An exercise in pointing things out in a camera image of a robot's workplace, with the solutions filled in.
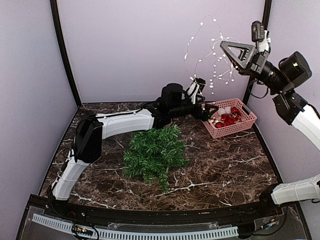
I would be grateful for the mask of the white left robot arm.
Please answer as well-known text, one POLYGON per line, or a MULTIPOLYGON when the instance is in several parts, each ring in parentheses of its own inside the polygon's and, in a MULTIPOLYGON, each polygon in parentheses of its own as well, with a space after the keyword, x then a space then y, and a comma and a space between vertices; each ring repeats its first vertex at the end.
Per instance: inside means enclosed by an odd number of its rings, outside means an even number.
POLYGON ((65 203, 71 190, 85 168, 98 160, 102 153, 102 141, 119 134, 160 129, 173 118, 191 115, 203 122, 218 111, 218 106, 205 103, 202 90, 205 81, 196 78, 187 90, 178 83, 169 83, 161 90, 161 96, 143 104, 137 110, 118 113, 85 113, 79 121, 73 143, 65 162, 48 189, 54 200, 51 210, 60 218, 71 213, 65 203))

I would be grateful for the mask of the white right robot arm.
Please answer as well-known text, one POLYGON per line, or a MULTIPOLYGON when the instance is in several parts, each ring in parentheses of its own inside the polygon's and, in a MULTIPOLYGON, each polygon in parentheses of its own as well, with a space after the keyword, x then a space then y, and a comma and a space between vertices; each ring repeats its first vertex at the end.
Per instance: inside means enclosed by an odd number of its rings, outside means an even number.
MULTIPOLYGON (((253 77, 269 89, 276 113, 297 131, 297 139, 289 143, 294 147, 300 143, 309 144, 308 150, 319 150, 320 113, 296 91, 312 76, 305 57, 295 51, 275 66, 268 60, 269 45, 258 47, 223 40, 220 48, 239 74, 253 77)), ((260 200, 255 205, 255 213, 260 217, 266 217, 275 205, 319 202, 320 175, 317 173, 304 179, 296 178, 293 182, 272 184, 260 195, 260 200)))

